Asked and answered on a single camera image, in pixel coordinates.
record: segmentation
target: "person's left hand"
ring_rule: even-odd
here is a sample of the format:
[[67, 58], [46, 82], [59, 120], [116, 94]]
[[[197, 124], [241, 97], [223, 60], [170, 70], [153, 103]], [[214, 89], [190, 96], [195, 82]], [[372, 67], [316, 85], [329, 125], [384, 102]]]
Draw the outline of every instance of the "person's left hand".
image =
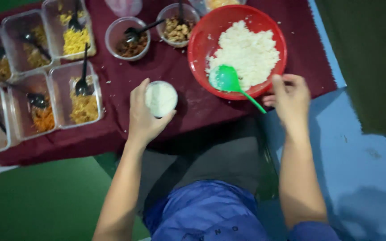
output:
[[145, 105], [145, 91], [150, 79], [145, 79], [130, 93], [130, 120], [128, 140], [145, 147], [156, 138], [172, 120], [176, 110], [165, 117], [155, 118]]

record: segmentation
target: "hand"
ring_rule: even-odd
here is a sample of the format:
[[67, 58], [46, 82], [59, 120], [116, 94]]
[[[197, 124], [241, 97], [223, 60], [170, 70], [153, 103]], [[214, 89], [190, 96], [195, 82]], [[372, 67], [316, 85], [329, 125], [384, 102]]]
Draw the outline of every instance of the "hand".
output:
[[130, 93], [129, 141], [146, 147], [156, 138], [174, 117], [173, 110], [161, 119], [155, 118], [145, 105], [145, 91], [150, 79], [145, 79]]
[[298, 75], [273, 75], [275, 95], [265, 96], [265, 106], [275, 107], [287, 132], [308, 128], [310, 92], [304, 78]]

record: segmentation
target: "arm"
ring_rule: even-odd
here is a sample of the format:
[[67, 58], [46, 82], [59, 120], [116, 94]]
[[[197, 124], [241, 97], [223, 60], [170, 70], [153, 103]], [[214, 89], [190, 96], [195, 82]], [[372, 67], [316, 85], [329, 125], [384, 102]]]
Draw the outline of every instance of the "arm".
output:
[[[292, 85], [285, 86], [284, 81]], [[286, 130], [281, 159], [279, 193], [285, 223], [289, 229], [303, 221], [327, 222], [325, 202], [317, 180], [309, 140], [310, 93], [297, 75], [275, 75], [274, 96], [266, 96], [266, 106], [274, 106]]]
[[145, 90], [149, 79], [130, 93], [129, 137], [124, 146], [110, 189], [105, 197], [94, 241], [130, 241], [135, 206], [141, 179], [141, 159], [145, 147], [160, 134], [175, 111], [156, 119], [145, 106]]

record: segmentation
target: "green spoon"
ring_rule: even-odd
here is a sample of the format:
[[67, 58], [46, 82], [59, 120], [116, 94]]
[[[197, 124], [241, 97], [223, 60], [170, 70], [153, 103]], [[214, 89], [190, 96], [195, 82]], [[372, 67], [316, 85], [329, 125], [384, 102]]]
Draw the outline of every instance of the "green spoon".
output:
[[214, 68], [209, 74], [209, 83], [212, 87], [217, 90], [223, 91], [235, 91], [242, 93], [245, 97], [247, 97], [263, 114], [267, 112], [263, 107], [257, 103], [255, 99], [249, 96], [245, 91], [241, 90], [241, 86], [239, 85], [238, 74], [236, 70], [232, 66], [228, 66], [222, 64], [216, 68]]

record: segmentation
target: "table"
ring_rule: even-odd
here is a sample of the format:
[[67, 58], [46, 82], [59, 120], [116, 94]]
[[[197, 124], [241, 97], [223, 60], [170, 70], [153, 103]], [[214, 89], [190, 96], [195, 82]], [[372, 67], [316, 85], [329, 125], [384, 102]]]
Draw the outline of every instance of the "table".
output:
[[[170, 0], [144, 0], [138, 17], [145, 22], [153, 22], [159, 11], [171, 3], [173, 1]], [[179, 94], [178, 113], [157, 141], [258, 113], [247, 101], [224, 100], [204, 90], [190, 72], [186, 48], [173, 49], [159, 42], [156, 31], [152, 31], [150, 51], [140, 61], [128, 63], [112, 57], [106, 50], [104, 36], [106, 28], [117, 17], [104, 1], [86, 0], [86, 5], [92, 18], [97, 47], [97, 54], [90, 61], [99, 76], [105, 117], [91, 125], [57, 130], [12, 147], [0, 153], [0, 166], [30, 165], [106, 151], [121, 152], [128, 136], [129, 93], [147, 77], [168, 81]], [[313, 97], [336, 90], [307, 0], [249, 0], [248, 5], [281, 22], [280, 28], [288, 47], [287, 73], [304, 76]], [[31, 4], [4, 12], [0, 14], [0, 22], [3, 17], [34, 8], [40, 8], [40, 5]]]

